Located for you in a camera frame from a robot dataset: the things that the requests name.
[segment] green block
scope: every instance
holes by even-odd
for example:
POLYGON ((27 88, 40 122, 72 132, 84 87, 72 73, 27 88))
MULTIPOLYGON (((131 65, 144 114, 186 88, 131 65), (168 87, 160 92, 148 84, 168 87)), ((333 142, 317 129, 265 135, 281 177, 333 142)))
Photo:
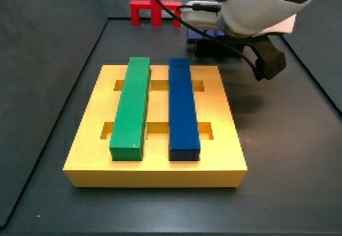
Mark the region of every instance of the green block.
POLYGON ((143 160, 150 58, 131 57, 110 142, 112 160, 143 160))

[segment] yellow wooden block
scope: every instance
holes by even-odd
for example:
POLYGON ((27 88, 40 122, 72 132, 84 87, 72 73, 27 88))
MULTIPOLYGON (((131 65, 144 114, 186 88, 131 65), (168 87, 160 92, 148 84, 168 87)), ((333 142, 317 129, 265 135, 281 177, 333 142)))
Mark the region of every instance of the yellow wooden block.
POLYGON ((216 66, 191 66, 200 161, 168 161, 168 66, 151 66, 143 161, 112 161, 126 65, 104 65, 64 164, 76 187, 238 187, 247 166, 216 66))

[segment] black tabletop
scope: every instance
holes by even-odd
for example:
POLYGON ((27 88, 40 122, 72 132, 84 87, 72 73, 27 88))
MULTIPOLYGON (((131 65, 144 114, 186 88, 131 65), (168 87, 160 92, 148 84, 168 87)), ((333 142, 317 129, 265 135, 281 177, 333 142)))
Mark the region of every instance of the black tabletop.
MULTIPOLYGON (((196 59, 184 28, 111 20, 68 98, 7 233, 342 233, 342 123, 282 38, 287 68, 257 82, 238 59, 196 59), (216 64, 244 157, 236 189, 78 189, 61 169, 103 64, 216 64)), ((250 58, 253 52, 246 50, 250 58)))

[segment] red block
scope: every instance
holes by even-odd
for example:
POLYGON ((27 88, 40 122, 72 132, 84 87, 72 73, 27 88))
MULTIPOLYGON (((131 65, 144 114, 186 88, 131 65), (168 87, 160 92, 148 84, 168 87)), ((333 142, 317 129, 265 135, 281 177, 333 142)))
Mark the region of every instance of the red block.
MULTIPOLYGON (((175 15, 180 17, 180 13, 176 11, 176 8, 182 5, 182 2, 178 1, 162 1, 164 6, 174 11, 175 15)), ((151 10, 151 22, 152 26, 162 26, 162 7, 156 3, 155 0, 132 0, 131 1, 131 22, 134 26, 138 26, 140 24, 140 16, 139 11, 140 10, 151 10)), ((174 20, 174 26, 180 27, 180 23, 174 20)))

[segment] blue block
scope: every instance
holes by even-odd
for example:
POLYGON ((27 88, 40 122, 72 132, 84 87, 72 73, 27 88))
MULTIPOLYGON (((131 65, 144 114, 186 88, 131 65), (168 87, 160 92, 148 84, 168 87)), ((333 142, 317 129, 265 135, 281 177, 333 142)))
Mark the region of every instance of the blue block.
POLYGON ((170 155, 171 161, 196 161, 200 154, 190 60, 174 58, 168 69, 170 155))
MULTIPOLYGON (((207 30, 206 33, 218 39, 222 39, 224 37, 224 33, 222 31, 207 30)), ((203 39, 206 38, 200 34, 198 34, 190 29, 187 30, 187 44, 194 44, 195 40, 203 39)))

